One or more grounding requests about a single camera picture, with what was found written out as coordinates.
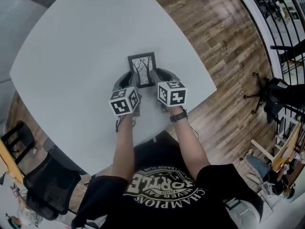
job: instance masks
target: black picture frame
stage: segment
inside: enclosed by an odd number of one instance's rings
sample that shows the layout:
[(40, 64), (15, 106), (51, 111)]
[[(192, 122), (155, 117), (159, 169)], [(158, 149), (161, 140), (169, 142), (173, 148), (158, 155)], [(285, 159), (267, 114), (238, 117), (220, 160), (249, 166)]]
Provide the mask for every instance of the black picture frame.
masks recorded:
[(130, 71), (135, 72), (138, 77), (138, 88), (154, 86), (150, 75), (157, 68), (154, 52), (128, 56), (128, 64)]

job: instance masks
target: white table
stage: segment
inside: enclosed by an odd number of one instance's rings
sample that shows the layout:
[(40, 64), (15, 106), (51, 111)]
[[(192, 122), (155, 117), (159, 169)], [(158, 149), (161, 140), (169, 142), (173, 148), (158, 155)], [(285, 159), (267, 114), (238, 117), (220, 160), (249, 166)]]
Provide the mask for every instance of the white table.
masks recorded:
[[(112, 163), (115, 121), (108, 100), (127, 56), (154, 52), (157, 67), (189, 88), (195, 108), (216, 87), (178, 26), (155, 0), (57, 0), (23, 44), (10, 76), (34, 119), (76, 164), (94, 174)], [(133, 129), (137, 145), (169, 124), (150, 88)]]

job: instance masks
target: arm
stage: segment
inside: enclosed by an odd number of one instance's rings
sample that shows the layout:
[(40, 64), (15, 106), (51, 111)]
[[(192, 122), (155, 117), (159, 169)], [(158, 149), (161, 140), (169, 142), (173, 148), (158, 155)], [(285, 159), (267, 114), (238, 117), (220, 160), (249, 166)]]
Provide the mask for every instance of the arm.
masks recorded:
[(132, 140), (132, 114), (125, 115), (120, 123), (116, 149), (113, 157), (112, 175), (130, 180), (134, 173)]
[(18, 203), (20, 205), (20, 208), (26, 207), (25, 199), (20, 195), (17, 188), (10, 186), (11, 190), (13, 191), (13, 194), (17, 196)]
[[(182, 112), (182, 109), (181, 107), (170, 107), (168, 112), (170, 115), (177, 115)], [(209, 166), (210, 162), (186, 118), (175, 122), (174, 128), (184, 163), (196, 181), (199, 171), (203, 167)]]
[(282, 180), (282, 176), (283, 176), (283, 174), (284, 174), (285, 171), (286, 171), (286, 166), (284, 165), (284, 166), (281, 168), (281, 170), (280, 170), (280, 172), (278, 173), (278, 175), (277, 175), (277, 179), (276, 179), (277, 182), (279, 182), (279, 181)]

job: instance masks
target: shoe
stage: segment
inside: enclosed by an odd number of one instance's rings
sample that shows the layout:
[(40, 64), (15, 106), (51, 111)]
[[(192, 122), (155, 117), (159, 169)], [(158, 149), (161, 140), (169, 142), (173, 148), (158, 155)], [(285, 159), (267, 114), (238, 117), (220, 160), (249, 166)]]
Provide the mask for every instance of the shoe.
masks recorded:
[(245, 155), (245, 157), (244, 157), (244, 159), (246, 159), (246, 157), (248, 156), (248, 155), (252, 155), (252, 153), (253, 153), (253, 149), (249, 149), (249, 151), (248, 151), (248, 153)]

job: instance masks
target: person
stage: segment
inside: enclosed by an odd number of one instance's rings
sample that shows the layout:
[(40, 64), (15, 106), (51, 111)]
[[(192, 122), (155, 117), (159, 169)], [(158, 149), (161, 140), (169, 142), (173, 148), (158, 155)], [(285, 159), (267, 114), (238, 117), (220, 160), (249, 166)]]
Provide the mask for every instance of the person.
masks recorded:
[(288, 180), (284, 175), (286, 171), (286, 165), (284, 165), (281, 170), (276, 173), (271, 167), (266, 164), (263, 160), (254, 157), (252, 154), (252, 149), (249, 150), (246, 156), (248, 163), (259, 173), (264, 182), (269, 182), (272, 185), (272, 191), (274, 195), (291, 199), (295, 193), (294, 188), (289, 188), (287, 186)]
[(186, 112), (181, 107), (168, 112), (179, 119), (174, 122), (179, 143), (163, 131), (133, 148), (132, 114), (122, 118), (112, 175), (91, 178), (73, 229), (237, 228), (223, 202), (232, 198), (255, 204), (261, 216), (262, 200), (234, 165), (211, 165)]
[(22, 226), (29, 226), (35, 225), (37, 226), (42, 221), (42, 217), (37, 215), (34, 211), (26, 206), (26, 201), (24, 197), (20, 195), (19, 189), (16, 185), (10, 186), (13, 194), (18, 199), (18, 210), (17, 210), (17, 217), (15, 216), (8, 216), (7, 221), (14, 229), (19, 229)]

